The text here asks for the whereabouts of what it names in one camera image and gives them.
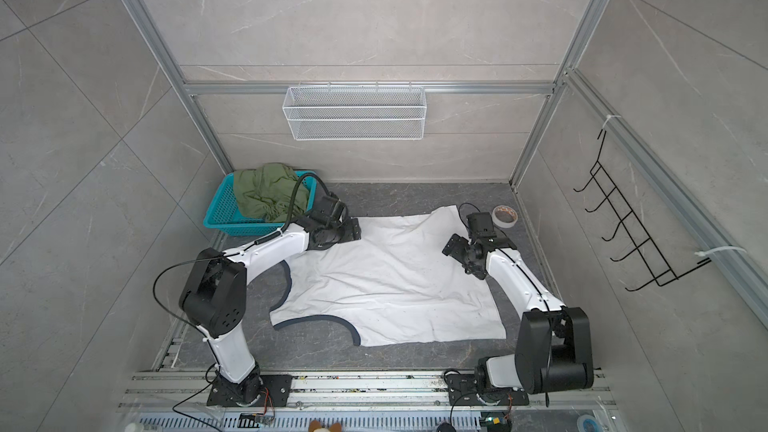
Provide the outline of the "roll of white tape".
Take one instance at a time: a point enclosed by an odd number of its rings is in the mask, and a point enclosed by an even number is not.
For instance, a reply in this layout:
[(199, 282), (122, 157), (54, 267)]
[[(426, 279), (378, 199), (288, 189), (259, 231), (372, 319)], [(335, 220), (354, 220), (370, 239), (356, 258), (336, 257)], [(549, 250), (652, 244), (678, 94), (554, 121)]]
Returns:
[(517, 211), (511, 206), (498, 205), (491, 212), (492, 221), (501, 229), (513, 228), (519, 220)]

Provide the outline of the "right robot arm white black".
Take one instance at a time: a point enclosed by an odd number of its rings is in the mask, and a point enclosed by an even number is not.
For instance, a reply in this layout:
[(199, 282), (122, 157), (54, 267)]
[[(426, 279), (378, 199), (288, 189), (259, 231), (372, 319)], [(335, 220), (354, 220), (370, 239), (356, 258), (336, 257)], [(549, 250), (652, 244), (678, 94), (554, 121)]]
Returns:
[(594, 383), (587, 314), (568, 307), (530, 271), (514, 243), (497, 234), (492, 215), (467, 216), (466, 238), (451, 236), (443, 254), (478, 279), (494, 279), (520, 317), (515, 352), (486, 357), (475, 368), (477, 394), (549, 394), (589, 389)]

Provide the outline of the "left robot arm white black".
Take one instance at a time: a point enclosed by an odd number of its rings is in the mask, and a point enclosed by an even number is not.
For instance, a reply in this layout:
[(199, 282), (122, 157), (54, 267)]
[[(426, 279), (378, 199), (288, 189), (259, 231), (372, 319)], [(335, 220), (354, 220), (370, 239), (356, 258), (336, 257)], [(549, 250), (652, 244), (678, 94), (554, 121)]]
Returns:
[(331, 194), (288, 225), (250, 244), (225, 251), (207, 248), (198, 254), (179, 307), (208, 342), (224, 382), (241, 386), (258, 376), (241, 326), (250, 282), (289, 258), (360, 238), (359, 221)]

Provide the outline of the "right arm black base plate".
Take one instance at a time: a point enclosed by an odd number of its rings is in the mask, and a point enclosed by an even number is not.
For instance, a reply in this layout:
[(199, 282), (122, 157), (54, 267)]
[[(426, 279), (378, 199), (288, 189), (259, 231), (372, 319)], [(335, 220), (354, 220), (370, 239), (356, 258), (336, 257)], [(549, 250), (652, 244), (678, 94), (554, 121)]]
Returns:
[(530, 404), (528, 394), (522, 390), (482, 389), (473, 372), (449, 369), (443, 372), (442, 379), (452, 406), (519, 407)]

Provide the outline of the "white tank top navy trim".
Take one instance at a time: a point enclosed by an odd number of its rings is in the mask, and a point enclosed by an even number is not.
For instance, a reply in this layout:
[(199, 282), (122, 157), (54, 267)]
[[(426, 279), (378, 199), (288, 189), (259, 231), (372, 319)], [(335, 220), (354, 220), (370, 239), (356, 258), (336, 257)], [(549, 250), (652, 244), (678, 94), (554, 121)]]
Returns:
[(288, 259), (290, 291), (270, 314), (274, 327), (338, 319), (366, 347), (505, 339), (488, 284), (442, 253), (467, 234), (456, 206), (359, 225), (357, 241)]

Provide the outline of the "aluminium front rail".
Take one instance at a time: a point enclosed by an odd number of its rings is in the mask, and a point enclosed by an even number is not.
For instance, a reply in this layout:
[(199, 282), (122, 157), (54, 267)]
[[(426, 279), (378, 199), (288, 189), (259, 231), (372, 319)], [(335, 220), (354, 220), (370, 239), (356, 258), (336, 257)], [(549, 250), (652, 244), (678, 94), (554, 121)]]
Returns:
[(139, 372), (128, 380), (116, 410), (128, 412), (169, 411), (176, 405), (187, 413), (225, 411), (384, 411), (384, 410), (512, 410), (565, 409), (616, 410), (618, 408), (605, 375), (595, 373), (593, 387), (586, 390), (528, 395), (528, 406), (456, 407), (449, 402), (443, 372), (401, 371), (268, 371), (264, 375), (293, 377), (284, 407), (207, 406), (211, 378), (202, 370), (181, 372)]

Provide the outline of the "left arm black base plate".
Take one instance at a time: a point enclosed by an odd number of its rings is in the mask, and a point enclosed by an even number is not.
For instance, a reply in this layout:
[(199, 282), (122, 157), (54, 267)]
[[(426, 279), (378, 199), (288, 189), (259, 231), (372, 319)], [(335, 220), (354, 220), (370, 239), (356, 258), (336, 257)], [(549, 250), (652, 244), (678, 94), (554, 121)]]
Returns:
[(241, 383), (222, 376), (212, 382), (207, 406), (221, 407), (284, 407), (287, 405), (293, 377), (291, 375), (251, 374)]

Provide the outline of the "green tank top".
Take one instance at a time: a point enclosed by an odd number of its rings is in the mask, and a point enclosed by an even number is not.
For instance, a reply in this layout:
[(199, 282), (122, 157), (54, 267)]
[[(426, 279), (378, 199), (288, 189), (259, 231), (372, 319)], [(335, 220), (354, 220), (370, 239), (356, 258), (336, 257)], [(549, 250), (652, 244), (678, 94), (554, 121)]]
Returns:
[(235, 171), (233, 193), (239, 212), (264, 222), (284, 222), (298, 182), (297, 172), (282, 163)]

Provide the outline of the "teal plastic basket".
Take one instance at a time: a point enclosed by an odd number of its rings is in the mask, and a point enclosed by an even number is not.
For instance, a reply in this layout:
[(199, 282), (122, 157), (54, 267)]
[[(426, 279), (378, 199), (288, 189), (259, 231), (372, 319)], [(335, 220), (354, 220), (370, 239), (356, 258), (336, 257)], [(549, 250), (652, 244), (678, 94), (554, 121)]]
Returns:
[[(299, 182), (294, 188), (295, 217), (312, 208), (318, 185), (317, 179), (307, 171), (296, 171)], [(285, 225), (284, 222), (269, 223), (261, 219), (244, 217), (238, 209), (233, 193), (233, 173), (225, 176), (209, 205), (203, 224), (209, 229), (220, 230), (230, 236), (264, 236)]]

